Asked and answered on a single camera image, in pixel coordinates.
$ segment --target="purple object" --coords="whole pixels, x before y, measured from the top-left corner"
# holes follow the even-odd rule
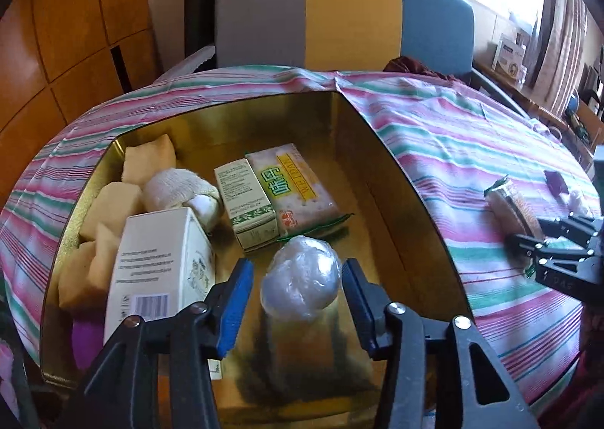
[[[545,174],[547,186],[555,198],[559,197],[560,194],[569,193],[569,188],[567,187],[566,182],[564,181],[564,177],[560,174],[559,171],[545,170],[543,173]]]
[[[103,348],[105,323],[92,318],[74,319],[71,329],[71,348],[75,365],[79,370],[86,370]]]

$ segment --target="silver screw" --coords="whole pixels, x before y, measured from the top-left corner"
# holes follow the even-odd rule
[[[189,310],[191,310],[191,313],[194,313],[195,315],[201,315],[202,313],[206,313],[208,310],[208,305],[203,301],[197,301],[189,306]]]
[[[129,329],[138,327],[141,324],[142,318],[138,315],[130,315],[124,318],[124,325]]]
[[[472,322],[466,316],[456,316],[453,323],[458,329],[467,330],[472,326]]]
[[[391,302],[388,305],[388,311],[394,315],[402,315],[407,311],[407,307],[401,302]]]

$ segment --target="striped bedsheet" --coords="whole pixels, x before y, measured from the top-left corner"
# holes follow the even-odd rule
[[[38,360],[43,297],[61,233],[114,138],[195,108],[309,90],[337,90],[371,124],[439,227],[479,329],[527,401],[545,393],[578,355],[581,305],[510,265],[482,191],[509,174],[537,215],[553,218],[568,210],[548,191],[544,170],[581,188],[599,215],[595,189],[539,122],[460,83],[381,72],[217,69],[120,96],[66,127],[23,172],[0,214],[0,263],[29,354]]]

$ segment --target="small white box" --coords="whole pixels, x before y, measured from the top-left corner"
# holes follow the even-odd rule
[[[520,76],[525,46],[519,46],[511,38],[502,34],[493,58],[492,69],[510,78],[514,83]]]
[[[111,278],[104,342],[128,315],[174,316],[203,301],[215,282],[210,241],[190,208],[130,216]],[[220,362],[208,364],[220,380]]]
[[[237,241],[253,250],[279,236],[277,215],[250,163],[232,161],[214,170]]]

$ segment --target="golden metal tray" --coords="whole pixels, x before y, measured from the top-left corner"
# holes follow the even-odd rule
[[[450,320],[470,315],[457,272],[413,185],[362,116],[339,93],[264,96],[181,114],[123,134],[90,177],[54,261],[41,332],[47,382],[73,389],[71,319],[58,309],[57,279],[79,242],[82,220],[101,187],[119,180],[123,148],[167,133],[181,166],[214,182],[213,169],[258,151],[293,142],[337,201],[354,213],[328,238],[342,260],[356,257],[370,281],[419,314]],[[243,252],[226,216],[210,238],[217,281]],[[311,324],[280,324],[263,313],[260,283],[280,245],[249,253],[256,274],[235,348],[212,383],[223,425],[366,426],[379,399],[385,364],[361,349],[343,293]],[[162,417],[167,382],[160,376]]]

